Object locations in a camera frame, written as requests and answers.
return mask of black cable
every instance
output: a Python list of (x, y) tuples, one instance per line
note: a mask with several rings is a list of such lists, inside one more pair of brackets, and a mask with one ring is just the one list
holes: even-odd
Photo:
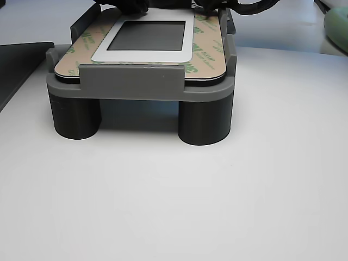
[[(191, 0), (94, 0), (98, 4), (110, 4), (118, 7), (124, 14), (146, 13), (149, 7), (190, 8)], [(273, 7), (279, 0), (260, 0), (253, 4), (241, 4), (238, 0), (195, 0), (206, 13), (217, 8), (231, 8), (241, 15), (254, 15)]]

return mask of gray plastic stand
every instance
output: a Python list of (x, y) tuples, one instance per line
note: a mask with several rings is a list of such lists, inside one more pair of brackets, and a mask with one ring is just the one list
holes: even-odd
[[(71, 27), (72, 42), (76, 41), (100, 12), (100, 6), (95, 4)], [(79, 121), (81, 117), (87, 119), (86, 122), (90, 121), (88, 116), (82, 115), (82, 111), (80, 111), (81, 115), (76, 114), (76, 110), (72, 111), (79, 107), (79, 99), (85, 100), (83, 106), (87, 106), (86, 108), (95, 106), (94, 104), (86, 104), (86, 101), (91, 101), (92, 104), (93, 100), (98, 99), (179, 101), (179, 107), (182, 108), (179, 112), (179, 118), (183, 119), (184, 117), (180, 115), (184, 114), (188, 116), (185, 117), (185, 119), (188, 119), (187, 121), (179, 119), (179, 136), (186, 143), (206, 145), (222, 140), (228, 135), (231, 125), (237, 63), (233, 36), (227, 34), (227, 17), (226, 9), (219, 10), (221, 35), (227, 65), (226, 76), (221, 83), (213, 86), (185, 86), (185, 68), (182, 65), (81, 64), (79, 66), (80, 84), (62, 83), (54, 73), (54, 67), (59, 61), (59, 56), (57, 51), (51, 48), (46, 53), (49, 70), (47, 86), (57, 132), (71, 139), (84, 139), (96, 132), (95, 125), (100, 123), (101, 117), (99, 119), (94, 116), (93, 128), (90, 128), (88, 124), (76, 127), (80, 130), (90, 128), (90, 135), (86, 133), (79, 135), (79, 131), (75, 131), (74, 135), (71, 134), (71, 125), (75, 121)], [(62, 102), (61, 99), (66, 99), (64, 100), (67, 106), (65, 109), (61, 106), (57, 107), (57, 100)], [(71, 101), (73, 104), (67, 104), (66, 101)], [(71, 119), (70, 117), (68, 122), (64, 122), (64, 116), (61, 115), (66, 113), (75, 114), (77, 118)], [(219, 122), (216, 122), (215, 114), (226, 115), (224, 119), (221, 119), (224, 121), (221, 126), (219, 126)], [(186, 129), (185, 126), (188, 126), (188, 123), (180, 124), (180, 122), (194, 121), (196, 118), (201, 118), (201, 120), (196, 122), (195, 130), (193, 130), (193, 126)], [(214, 124), (213, 129), (211, 127), (203, 129), (203, 126), (210, 126), (211, 123)], [(69, 130), (64, 128), (64, 125), (69, 125)]]

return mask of screen frame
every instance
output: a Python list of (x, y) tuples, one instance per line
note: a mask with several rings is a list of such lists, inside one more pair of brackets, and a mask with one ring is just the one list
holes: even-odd
[[(95, 62), (131, 62), (131, 63), (184, 63), (192, 59), (194, 37), (193, 9), (159, 9), (149, 8), (146, 14), (121, 16), (116, 21), (105, 39), (92, 56)], [(185, 22), (184, 38), (181, 51), (139, 51), (139, 50), (108, 50), (111, 42), (127, 21), (154, 22)]]

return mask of gray bracket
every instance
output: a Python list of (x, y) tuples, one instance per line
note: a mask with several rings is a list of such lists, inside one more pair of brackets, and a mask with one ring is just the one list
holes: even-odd
[[(93, 16), (83, 16), (79, 28), (87, 27)], [(224, 80), (213, 86), (185, 86), (185, 68), (182, 65), (118, 65), (80, 64), (80, 84), (66, 84), (57, 80), (54, 67), (59, 58), (50, 49), (47, 55), (48, 91), (63, 98), (95, 98), (115, 100), (159, 100), (210, 102), (229, 96), (234, 91), (237, 54), (233, 36), (227, 34), (227, 10), (219, 10), (223, 48), (227, 65)]]

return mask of display screen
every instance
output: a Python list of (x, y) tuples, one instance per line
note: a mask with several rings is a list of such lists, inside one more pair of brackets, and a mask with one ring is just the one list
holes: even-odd
[(126, 21), (108, 51), (181, 51), (185, 22)]

